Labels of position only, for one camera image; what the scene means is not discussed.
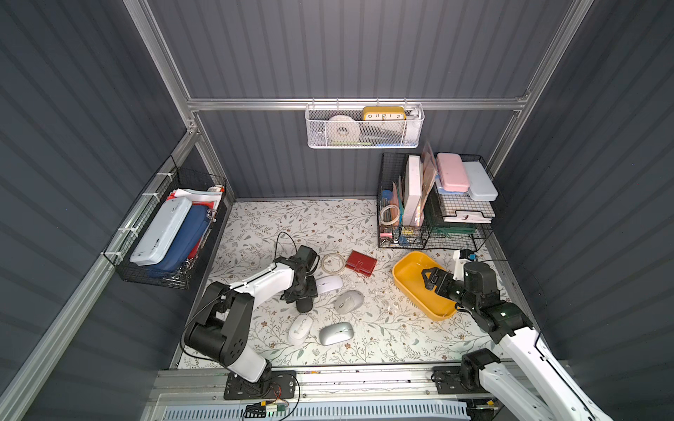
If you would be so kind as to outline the yellow storage tray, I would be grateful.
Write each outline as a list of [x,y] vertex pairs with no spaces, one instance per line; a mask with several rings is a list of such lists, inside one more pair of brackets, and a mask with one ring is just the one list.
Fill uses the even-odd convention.
[[419,251],[412,251],[398,261],[391,273],[396,286],[431,320],[435,322],[449,319],[456,314],[455,303],[426,289],[422,271],[442,268],[431,257]]

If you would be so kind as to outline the lilac mouse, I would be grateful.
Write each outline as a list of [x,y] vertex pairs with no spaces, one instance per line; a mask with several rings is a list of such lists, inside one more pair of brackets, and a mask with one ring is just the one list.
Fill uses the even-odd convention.
[[336,291],[343,287],[343,280],[338,275],[323,276],[316,280],[316,290],[319,296]]

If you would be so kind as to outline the grey beige mouse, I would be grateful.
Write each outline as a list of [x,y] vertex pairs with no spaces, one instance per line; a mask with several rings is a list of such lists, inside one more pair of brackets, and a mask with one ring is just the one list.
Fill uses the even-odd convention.
[[358,290],[349,290],[343,292],[340,294],[340,296],[338,296],[338,298],[335,299],[333,302],[333,309],[338,314],[348,314],[349,312],[353,312],[354,310],[360,308],[363,305],[363,302],[363,293]]

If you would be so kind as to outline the white slim mouse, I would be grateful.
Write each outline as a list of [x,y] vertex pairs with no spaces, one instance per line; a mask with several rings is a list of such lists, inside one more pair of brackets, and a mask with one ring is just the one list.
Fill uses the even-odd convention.
[[312,329],[313,319],[308,314],[300,314],[292,322],[287,340],[293,346],[302,345]]

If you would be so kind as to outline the silver mouse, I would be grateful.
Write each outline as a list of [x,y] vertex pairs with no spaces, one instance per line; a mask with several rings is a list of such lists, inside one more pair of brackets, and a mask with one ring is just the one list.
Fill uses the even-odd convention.
[[340,322],[325,326],[319,331],[319,343],[324,347],[351,340],[354,337],[354,328],[349,322]]

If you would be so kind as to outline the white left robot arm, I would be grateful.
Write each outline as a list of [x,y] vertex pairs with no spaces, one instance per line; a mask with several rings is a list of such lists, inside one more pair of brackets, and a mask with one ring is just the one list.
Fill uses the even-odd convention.
[[277,257],[268,268],[233,284],[211,283],[187,322],[181,346],[219,363],[250,382],[264,382],[270,363],[247,344],[253,312],[280,295],[301,314],[310,312],[318,291],[314,272],[319,255],[301,246],[291,257]]

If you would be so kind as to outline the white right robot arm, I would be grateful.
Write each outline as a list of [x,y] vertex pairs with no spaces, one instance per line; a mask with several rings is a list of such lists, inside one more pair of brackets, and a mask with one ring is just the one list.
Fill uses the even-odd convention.
[[534,391],[516,380],[502,359],[488,349],[465,354],[460,379],[465,389],[484,389],[519,420],[609,420],[541,340],[541,333],[514,303],[500,297],[494,270],[468,261],[461,275],[425,268],[426,289],[470,314],[481,330],[513,360]]

